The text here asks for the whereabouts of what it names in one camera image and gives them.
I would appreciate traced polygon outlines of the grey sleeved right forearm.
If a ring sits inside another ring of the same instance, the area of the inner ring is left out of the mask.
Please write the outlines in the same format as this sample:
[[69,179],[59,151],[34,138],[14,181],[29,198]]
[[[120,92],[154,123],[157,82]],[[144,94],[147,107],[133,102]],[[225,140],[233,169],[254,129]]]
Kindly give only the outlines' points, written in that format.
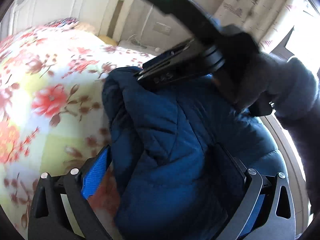
[[319,213],[319,79],[299,59],[278,63],[267,89],[276,117],[302,160],[314,214]]

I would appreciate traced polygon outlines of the right hand in dark glove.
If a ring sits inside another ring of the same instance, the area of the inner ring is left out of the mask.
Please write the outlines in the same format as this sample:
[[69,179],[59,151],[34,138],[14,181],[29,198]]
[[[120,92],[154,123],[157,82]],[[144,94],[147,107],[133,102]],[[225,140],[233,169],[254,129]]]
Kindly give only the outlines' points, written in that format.
[[220,28],[219,49],[225,64],[213,72],[220,94],[237,111],[249,110],[251,116],[266,116],[273,111],[268,82],[274,60],[259,50],[254,38],[230,24]]

